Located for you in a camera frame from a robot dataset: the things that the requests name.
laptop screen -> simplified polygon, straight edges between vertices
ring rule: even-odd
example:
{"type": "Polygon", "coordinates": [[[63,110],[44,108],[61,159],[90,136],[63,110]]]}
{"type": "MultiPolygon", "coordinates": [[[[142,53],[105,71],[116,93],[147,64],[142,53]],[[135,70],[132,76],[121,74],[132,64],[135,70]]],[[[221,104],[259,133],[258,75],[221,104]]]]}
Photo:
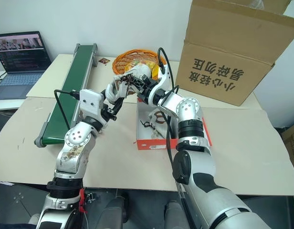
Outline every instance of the laptop screen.
{"type": "Polygon", "coordinates": [[[6,72],[44,72],[51,64],[39,32],[0,34],[0,61],[6,72]]]}

white wall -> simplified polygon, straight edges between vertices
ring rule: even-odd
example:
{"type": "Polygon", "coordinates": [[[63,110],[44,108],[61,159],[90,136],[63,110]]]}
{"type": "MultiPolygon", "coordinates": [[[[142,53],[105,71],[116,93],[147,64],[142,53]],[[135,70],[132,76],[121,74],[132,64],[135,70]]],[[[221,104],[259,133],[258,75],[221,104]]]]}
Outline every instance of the white wall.
{"type": "MultiPolygon", "coordinates": [[[[98,54],[162,46],[179,60],[191,0],[0,0],[0,33],[39,30],[50,56],[75,44],[98,44],[98,54]]],[[[294,17],[294,0],[286,15],[294,17]]],[[[254,91],[272,124],[294,123],[294,41],[254,91]]]]}
{"type": "MultiPolygon", "coordinates": [[[[284,15],[294,17],[294,0],[284,15]]],[[[294,124],[294,40],[254,92],[273,126],[294,124]]]]}

wicker basket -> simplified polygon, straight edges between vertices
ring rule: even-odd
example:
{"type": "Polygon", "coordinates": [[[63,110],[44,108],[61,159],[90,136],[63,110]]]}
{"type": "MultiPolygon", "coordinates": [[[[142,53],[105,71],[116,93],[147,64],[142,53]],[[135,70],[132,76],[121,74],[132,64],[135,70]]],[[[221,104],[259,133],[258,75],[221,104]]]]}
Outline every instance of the wicker basket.
{"type": "MultiPolygon", "coordinates": [[[[117,75],[123,74],[126,65],[133,60],[149,60],[158,65],[158,55],[155,52],[144,49],[133,49],[116,57],[112,63],[114,73],[117,75]]],[[[163,64],[166,64],[166,61],[162,56],[161,60],[163,64]]]]}

robotic arm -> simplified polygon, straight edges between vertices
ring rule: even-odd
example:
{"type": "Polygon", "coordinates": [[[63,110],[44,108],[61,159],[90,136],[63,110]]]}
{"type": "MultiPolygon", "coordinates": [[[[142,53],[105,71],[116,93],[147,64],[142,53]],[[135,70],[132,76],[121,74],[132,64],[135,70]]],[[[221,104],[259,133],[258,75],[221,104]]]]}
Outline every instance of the robotic arm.
{"type": "Polygon", "coordinates": [[[65,135],[65,144],[56,161],[53,181],[48,183],[47,195],[38,222],[38,229],[80,228],[83,206],[82,180],[89,153],[95,145],[97,132],[116,120],[123,99],[129,91],[137,93],[146,104],[158,107],[165,114],[178,119],[178,145],[174,157],[173,177],[182,184],[198,214],[204,229],[268,229],[230,190],[214,182],[215,163],[208,141],[204,138],[202,111],[195,98],[183,98],[169,89],[170,75],[159,69],[159,82],[151,79],[145,65],[137,65],[115,77],[105,92],[80,91],[83,121],[65,135]],[[104,99],[114,104],[113,109],[104,99]]]}

green conveyor belt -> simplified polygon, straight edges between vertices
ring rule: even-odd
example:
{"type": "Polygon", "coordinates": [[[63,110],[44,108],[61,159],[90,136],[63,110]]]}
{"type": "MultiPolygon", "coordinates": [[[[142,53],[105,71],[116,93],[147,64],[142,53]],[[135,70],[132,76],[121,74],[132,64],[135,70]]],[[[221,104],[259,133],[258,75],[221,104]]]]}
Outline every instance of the green conveyor belt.
{"type": "MultiPolygon", "coordinates": [[[[91,59],[92,51],[93,45],[79,46],[62,87],[63,91],[80,91],[82,89],[86,72],[90,71],[90,69],[88,69],[88,65],[91,59]]],[[[78,101],[73,99],[68,94],[60,94],[59,100],[68,123],[71,125],[78,101]]],[[[56,104],[44,131],[42,145],[64,143],[64,136],[67,131],[68,129],[60,112],[59,106],[56,104]]]]}

